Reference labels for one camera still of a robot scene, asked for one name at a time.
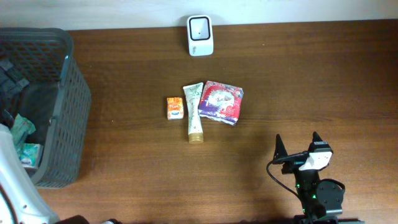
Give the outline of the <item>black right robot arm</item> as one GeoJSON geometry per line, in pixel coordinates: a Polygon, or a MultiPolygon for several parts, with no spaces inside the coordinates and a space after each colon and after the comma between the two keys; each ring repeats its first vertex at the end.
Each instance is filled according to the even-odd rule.
{"type": "Polygon", "coordinates": [[[306,151],[288,154],[280,134],[275,137],[273,159],[267,164],[270,178],[294,194],[302,205],[302,215],[293,217],[293,223],[362,223],[358,219],[339,219],[343,213],[342,203],[346,187],[333,179],[321,179],[319,172],[329,166],[333,155],[330,145],[317,132],[313,132],[312,141],[306,151]],[[269,167],[282,165],[281,173],[293,174],[295,190],[275,178],[269,167]]]}

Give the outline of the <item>red purple tissue pack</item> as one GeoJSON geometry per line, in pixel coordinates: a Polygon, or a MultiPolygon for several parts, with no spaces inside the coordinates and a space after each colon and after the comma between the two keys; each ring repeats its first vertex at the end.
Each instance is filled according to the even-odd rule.
{"type": "Polygon", "coordinates": [[[198,106],[199,115],[234,126],[239,119],[243,96],[241,87],[207,81],[198,106]]]}

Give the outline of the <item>white Pantene tube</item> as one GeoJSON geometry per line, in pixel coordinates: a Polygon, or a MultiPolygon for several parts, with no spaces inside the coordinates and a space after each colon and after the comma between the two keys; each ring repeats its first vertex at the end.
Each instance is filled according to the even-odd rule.
{"type": "Polygon", "coordinates": [[[188,141],[190,144],[204,142],[203,128],[198,106],[203,91],[203,82],[183,87],[188,110],[188,141]]]}

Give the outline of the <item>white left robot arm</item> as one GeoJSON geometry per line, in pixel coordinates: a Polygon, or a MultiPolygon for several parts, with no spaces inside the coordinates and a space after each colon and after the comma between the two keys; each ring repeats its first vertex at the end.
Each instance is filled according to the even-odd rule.
{"type": "Polygon", "coordinates": [[[57,223],[40,188],[76,181],[91,106],[70,56],[1,61],[1,222],[57,223]]]}

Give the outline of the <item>green wipes pack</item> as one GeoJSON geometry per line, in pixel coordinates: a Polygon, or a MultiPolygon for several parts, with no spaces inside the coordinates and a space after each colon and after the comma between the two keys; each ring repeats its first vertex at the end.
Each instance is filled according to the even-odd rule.
{"type": "Polygon", "coordinates": [[[34,133],[35,125],[27,118],[17,114],[11,128],[13,143],[18,156],[22,154],[22,148],[28,135],[34,133]]]}

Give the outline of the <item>orange tissue pack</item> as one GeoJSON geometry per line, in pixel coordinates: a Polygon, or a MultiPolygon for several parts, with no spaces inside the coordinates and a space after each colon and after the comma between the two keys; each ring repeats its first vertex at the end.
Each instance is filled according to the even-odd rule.
{"type": "Polygon", "coordinates": [[[184,108],[181,97],[167,98],[167,119],[183,119],[184,108]]]}

